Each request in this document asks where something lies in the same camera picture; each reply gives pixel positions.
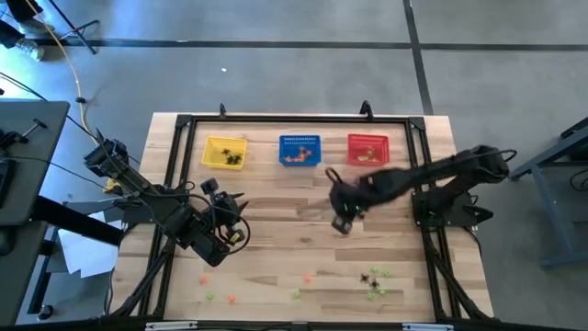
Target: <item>gray floor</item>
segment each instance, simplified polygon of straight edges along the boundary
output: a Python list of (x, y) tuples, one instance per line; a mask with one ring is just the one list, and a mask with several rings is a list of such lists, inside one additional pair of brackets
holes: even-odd
[[(95, 38), (141, 40), (409, 40), (401, 0), (57, 1), (77, 23), (99, 18)], [(583, 0), (413, 0), (421, 42), (586, 43)], [(65, 31), (50, 10), (45, 17)], [(46, 98), (74, 105), (75, 86), (57, 49), (34, 63), (0, 49), (0, 71)], [(256, 50), (69, 48), (88, 122), (141, 157), (152, 113), (216, 110), (355, 113), (368, 99), (378, 113), (423, 114), (413, 57), (405, 50)], [(586, 117), (586, 52), (425, 51), (436, 115), (451, 119), (458, 149), (487, 143), (515, 148), (518, 166)], [(28, 97), (7, 86), (9, 97)], [(79, 119), (77, 107), (70, 115)], [(91, 177), (82, 156), (92, 148), (67, 123), (53, 161)], [(554, 177), (562, 196), (565, 178)], [(480, 227), (484, 268), (496, 316), (504, 321), (588, 328), (588, 265), (552, 270), (538, 261), (556, 253), (552, 230), (531, 178), (476, 188), (495, 217)], [(42, 194), (96, 200), (96, 187), (52, 168)], [(107, 279), (51, 280), (50, 321), (102, 311)], [(21, 314), (19, 323), (33, 316)]]

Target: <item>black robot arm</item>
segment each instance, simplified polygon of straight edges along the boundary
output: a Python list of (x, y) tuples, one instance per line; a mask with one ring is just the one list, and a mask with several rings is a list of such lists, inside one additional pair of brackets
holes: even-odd
[[(234, 225), (242, 218), (241, 211), (246, 203), (237, 206), (234, 198), (243, 194), (229, 195), (216, 193), (219, 188), (214, 178), (204, 182), (201, 187), (210, 196), (210, 202), (199, 195), (189, 194), (183, 187), (178, 189), (153, 185), (139, 172), (129, 166), (126, 146), (116, 140), (104, 140), (98, 132), (98, 147), (85, 156), (85, 166), (99, 177), (116, 179), (133, 197), (141, 202), (152, 215), (151, 221), (157, 223), (164, 234), (177, 245), (192, 249), (211, 266), (218, 266), (230, 254), (230, 246), (244, 239), (243, 231)], [(199, 211), (188, 202), (188, 197), (196, 197), (207, 202), (207, 209)], [(223, 235), (216, 230), (226, 228)]]
[(508, 159), (503, 159), (503, 154), (507, 152), (514, 151), (499, 151), (480, 145), (414, 169), (378, 170), (360, 177), (356, 185), (345, 183), (334, 170), (327, 168), (326, 175), (333, 181), (329, 198), (336, 213), (332, 226), (340, 233), (348, 234), (353, 220), (363, 217), (371, 207), (395, 200), (410, 188), (455, 177), (442, 188), (424, 193), (425, 205), (420, 208), (430, 212), (441, 210), (480, 183), (504, 180), (509, 172), (506, 165)]

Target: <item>red basket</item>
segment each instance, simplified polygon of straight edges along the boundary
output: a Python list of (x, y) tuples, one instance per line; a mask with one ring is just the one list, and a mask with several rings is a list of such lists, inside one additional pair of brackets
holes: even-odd
[(390, 160), (388, 137), (371, 134), (347, 135), (347, 163), (356, 166), (383, 166)]

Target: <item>yellow basket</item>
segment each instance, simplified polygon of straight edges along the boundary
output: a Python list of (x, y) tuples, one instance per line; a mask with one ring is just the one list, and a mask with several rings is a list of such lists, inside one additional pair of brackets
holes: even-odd
[[(211, 137), (206, 139), (206, 146), (202, 154), (202, 163), (210, 167), (222, 169), (241, 170), (245, 163), (245, 151), (247, 150), (247, 141), (237, 138)], [(238, 165), (227, 165), (229, 151), (230, 155), (240, 155), (241, 162)]]

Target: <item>wooden table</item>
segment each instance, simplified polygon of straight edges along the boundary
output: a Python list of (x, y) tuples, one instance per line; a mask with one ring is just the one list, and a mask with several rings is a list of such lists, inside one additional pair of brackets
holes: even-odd
[[(141, 162), (141, 173), (153, 183), (164, 181), (176, 115), (153, 114)], [(456, 148), (448, 117), (424, 118), (432, 158), (453, 154)], [(216, 268), (190, 249), (177, 247), (166, 319), (434, 321), (423, 241), (413, 224), (408, 194), (371, 210), (363, 222), (355, 222), (347, 237), (331, 228), (334, 212), (326, 200), (331, 183), (324, 168), (332, 166), (348, 180), (374, 171), (373, 167), (346, 164), (349, 132), (388, 135), (387, 166), (410, 166), (400, 125), (199, 123), (188, 179), (197, 183), (197, 193), (199, 183), (210, 177), (217, 178), (222, 190), (245, 192), (238, 201), (250, 201), (243, 217), (251, 224), (251, 243)], [(285, 168), (277, 159), (281, 134), (321, 135), (322, 163), (316, 167)], [(247, 139), (243, 170), (214, 169), (200, 163), (209, 135)], [(186, 134), (180, 151), (185, 143)], [(178, 155), (175, 183), (182, 155)], [(202, 207), (201, 202), (192, 202)], [(138, 226), (122, 243), (113, 279), (112, 310), (122, 304), (143, 276), (152, 235), (152, 225)], [(476, 243), (459, 228), (447, 228), (447, 237), (456, 278), (482, 311), (492, 315)], [(369, 273), (372, 266), (389, 270), (393, 277), (378, 277), (387, 295), (370, 302), (366, 298), (368, 286), (359, 280), (360, 274)], [(208, 277), (208, 284), (199, 284), (201, 275)], [(310, 275), (311, 282), (305, 281), (304, 275)], [(439, 284), (449, 312), (446, 284)], [(158, 286), (156, 279), (151, 307)], [(297, 300), (292, 298), (295, 290), (300, 291)], [(206, 299), (209, 293), (214, 295), (212, 302)], [(235, 303), (227, 300), (231, 294)]]

